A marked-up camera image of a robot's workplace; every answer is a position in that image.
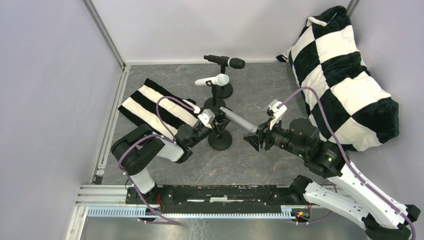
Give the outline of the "grey tube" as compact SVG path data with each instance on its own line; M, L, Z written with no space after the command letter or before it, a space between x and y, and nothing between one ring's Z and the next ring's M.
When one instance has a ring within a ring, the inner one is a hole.
M252 134L252 133L255 133L257 131L257 129L258 129L257 125L252 124L248 120L246 120L243 117L239 116L238 114L234 113L229 108L221 106L219 108L219 110L224 113L224 115L227 119L229 119L231 122L233 122L238 127L243 129L245 132Z

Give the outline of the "black mic stand ring holder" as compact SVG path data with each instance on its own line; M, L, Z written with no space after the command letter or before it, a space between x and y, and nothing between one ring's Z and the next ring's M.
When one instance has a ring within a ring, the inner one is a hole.
M212 97L208 98L204 104L204 109L219 109L220 107L226 107L226 103L223 99L217 96L217 86L212 84L211 86Z

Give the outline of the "black mic stand with clip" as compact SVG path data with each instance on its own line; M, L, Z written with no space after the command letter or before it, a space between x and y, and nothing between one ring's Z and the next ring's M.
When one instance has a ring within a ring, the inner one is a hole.
M216 95L221 99L227 99L233 94L233 91L233 86L231 83L228 83L225 86L218 87L216 90Z

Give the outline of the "white tube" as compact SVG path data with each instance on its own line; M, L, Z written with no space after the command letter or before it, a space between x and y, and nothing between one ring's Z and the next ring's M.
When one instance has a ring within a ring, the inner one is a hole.
M213 77L201 78L194 82L196 86L220 86L223 87L230 82L230 78L228 75L224 73L220 73Z

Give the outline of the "black handheld microphone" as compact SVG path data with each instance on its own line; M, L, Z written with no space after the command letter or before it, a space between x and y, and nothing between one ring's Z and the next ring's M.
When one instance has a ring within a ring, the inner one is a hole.
M218 55L204 55L204 60L208 62L218 64L221 67L231 67L234 69L243 69L246 66L246 62L243 59L236 57L218 56Z

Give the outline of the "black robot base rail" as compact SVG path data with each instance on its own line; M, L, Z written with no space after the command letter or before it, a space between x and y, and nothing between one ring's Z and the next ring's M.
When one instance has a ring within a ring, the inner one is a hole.
M144 194L126 191L126 204L147 202L165 214L277 214L282 206L309 206L288 186L160 185Z

